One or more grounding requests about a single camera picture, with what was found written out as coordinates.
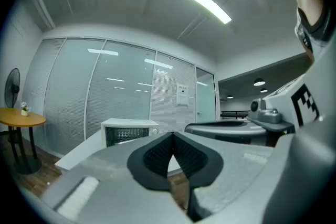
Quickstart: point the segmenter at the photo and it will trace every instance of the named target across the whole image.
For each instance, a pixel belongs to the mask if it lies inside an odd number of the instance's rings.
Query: printed logo
[[[313,96],[304,84],[292,95],[292,102],[298,118],[299,126],[306,125],[314,121],[320,114],[316,107]]]

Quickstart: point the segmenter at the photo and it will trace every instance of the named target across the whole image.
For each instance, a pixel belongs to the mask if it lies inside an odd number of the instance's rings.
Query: white counter
[[[91,156],[93,153],[102,149],[101,143],[101,133],[98,131],[94,135],[90,136],[80,145],[75,147],[72,151],[70,151],[67,155],[65,155],[62,159],[60,159],[55,166],[61,170],[62,174],[66,171],[69,171],[81,161],[84,161],[87,157]],[[177,163],[174,156],[172,156],[169,166],[168,166],[168,176],[177,174],[181,172],[181,168]]]

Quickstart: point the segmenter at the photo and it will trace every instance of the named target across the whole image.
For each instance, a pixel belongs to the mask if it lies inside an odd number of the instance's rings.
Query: glass door
[[[214,75],[196,68],[197,76],[197,122],[216,120],[216,94]]]

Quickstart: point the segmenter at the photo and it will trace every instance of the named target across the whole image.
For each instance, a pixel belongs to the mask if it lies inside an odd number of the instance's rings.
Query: door frame
[[[197,108],[198,108],[198,95],[197,95],[197,69],[202,70],[204,72],[207,72],[211,74],[214,78],[214,90],[215,90],[215,120],[220,120],[220,107],[219,107],[219,90],[218,90],[218,81],[216,79],[216,75],[213,74],[213,72],[210,72],[204,68],[201,68],[197,65],[195,65],[195,88],[196,88],[196,102],[195,102],[195,122],[197,122]]]

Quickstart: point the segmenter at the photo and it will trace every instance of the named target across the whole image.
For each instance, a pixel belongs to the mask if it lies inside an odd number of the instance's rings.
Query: ceiling
[[[229,94],[234,98],[257,95],[260,94],[261,88],[266,88],[270,94],[305,73],[310,65],[310,59],[306,54],[303,54],[270,67],[222,81],[219,83],[220,99],[226,101]],[[254,86],[254,81],[257,78],[262,78],[266,83],[262,86]]]
[[[204,71],[202,69],[199,69],[199,68],[196,69],[196,77],[197,78],[200,78],[202,76],[206,76],[208,74],[209,74],[208,72],[206,72],[206,71]]]
[[[54,26],[30,13],[42,31],[64,23],[108,23],[145,29],[178,39],[216,60],[218,47],[260,21],[274,20],[278,11],[293,8],[295,0],[214,0],[231,18],[223,24],[193,0],[43,0]]]

